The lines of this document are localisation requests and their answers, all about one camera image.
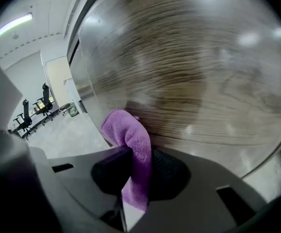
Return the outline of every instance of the office chair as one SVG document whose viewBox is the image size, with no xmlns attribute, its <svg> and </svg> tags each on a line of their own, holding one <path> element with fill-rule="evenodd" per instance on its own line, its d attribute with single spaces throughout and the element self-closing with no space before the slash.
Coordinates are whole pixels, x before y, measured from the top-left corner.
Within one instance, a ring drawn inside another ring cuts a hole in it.
<svg viewBox="0 0 281 233">
<path fill-rule="evenodd" d="M 43 89 L 43 98 L 37 99 L 37 101 L 41 101 L 44 104 L 43 108 L 40 108 L 38 105 L 38 102 L 34 103 L 38 107 L 38 111 L 36 111 L 36 114 L 43 114 L 44 116 L 47 115 L 43 120 L 42 120 L 42 125 L 44 126 L 45 122 L 47 119 L 51 119 L 53 121 L 53 113 L 50 112 L 52 109 L 53 105 L 51 101 L 49 100 L 49 94 L 50 94 L 50 89 L 49 87 L 44 83 L 42 86 Z"/>
<path fill-rule="evenodd" d="M 27 99 L 25 99 L 23 101 L 23 106 L 24 106 L 24 113 L 21 113 L 19 115 L 17 115 L 17 118 L 14 119 L 13 121 L 17 121 L 18 122 L 18 127 L 16 128 L 16 130 L 23 130 L 23 131 L 27 131 L 27 135 L 26 135 L 26 139 L 28 140 L 28 135 L 30 134 L 31 131 L 36 132 L 36 127 L 29 127 L 32 124 L 32 119 L 29 116 L 29 102 L 27 101 Z M 21 117 L 23 119 L 23 122 L 20 123 L 18 120 L 18 117 Z"/>
</svg>

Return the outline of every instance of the black rubber pad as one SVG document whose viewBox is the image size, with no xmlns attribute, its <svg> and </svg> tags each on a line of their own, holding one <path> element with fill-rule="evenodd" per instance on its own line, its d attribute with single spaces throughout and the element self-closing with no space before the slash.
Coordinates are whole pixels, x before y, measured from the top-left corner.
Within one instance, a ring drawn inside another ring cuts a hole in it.
<svg viewBox="0 0 281 233">
<path fill-rule="evenodd" d="M 94 164 L 91 176 L 104 193 L 120 196 L 131 175 L 131 167 L 132 150 L 124 150 Z M 149 201 L 175 198 L 190 178 L 190 170 L 184 162 L 160 150 L 153 150 Z"/>
</svg>

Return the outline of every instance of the floor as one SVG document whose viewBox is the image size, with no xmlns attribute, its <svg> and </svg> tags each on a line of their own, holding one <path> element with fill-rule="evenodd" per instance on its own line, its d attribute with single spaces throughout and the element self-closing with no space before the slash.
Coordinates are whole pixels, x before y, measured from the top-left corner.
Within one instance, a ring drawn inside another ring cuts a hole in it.
<svg viewBox="0 0 281 233">
<path fill-rule="evenodd" d="M 71 117 L 61 114 L 39 126 L 26 141 L 31 147 L 42 149 L 51 158 L 68 157 L 109 149 L 88 114 Z M 245 178 L 266 201 L 281 194 L 281 152 L 260 169 Z"/>
<path fill-rule="evenodd" d="M 58 114 L 45 126 L 39 125 L 27 144 L 42 149 L 47 158 L 94 153 L 109 148 L 87 113 L 71 117 Z"/>
</svg>

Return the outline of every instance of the fluorescent light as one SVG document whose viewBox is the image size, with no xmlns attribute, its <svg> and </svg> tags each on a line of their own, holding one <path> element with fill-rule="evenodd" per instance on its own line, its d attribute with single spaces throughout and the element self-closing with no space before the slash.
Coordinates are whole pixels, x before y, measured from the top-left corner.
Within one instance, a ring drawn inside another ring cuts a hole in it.
<svg viewBox="0 0 281 233">
<path fill-rule="evenodd" d="M 2 35 L 3 33 L 7 32 L 8 30 L 10 30 L 11 28 L 23 23 L 23 22 L 26 22 L 26 21 L 29 21 L 33 18 L 32 14 L 28 14 L 28 15 L 25 15 L 23 17 L 20 17 L 14 21 L 11 21 L 9 22 L 7 25 L 3 26 L 1 29 L 0 29 L 0 35 Z"/>
</svg>

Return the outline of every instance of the purple microfiber cloth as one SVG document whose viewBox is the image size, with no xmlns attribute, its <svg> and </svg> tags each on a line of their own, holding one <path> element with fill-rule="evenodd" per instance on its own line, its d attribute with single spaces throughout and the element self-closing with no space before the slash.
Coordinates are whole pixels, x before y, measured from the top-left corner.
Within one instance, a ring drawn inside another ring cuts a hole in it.
<svg viewBox="0 0 281 233">
<path fill-rule="evenodd" d="M 132 149 L 132 171 L 122 189 L 122 199 L 146 211 L 152 171 L 151 143 L 147 130 L 137 119 L 127 111 L 114 110 L 105 119 L 101 131 L 114 144 Z"/>
</svg>

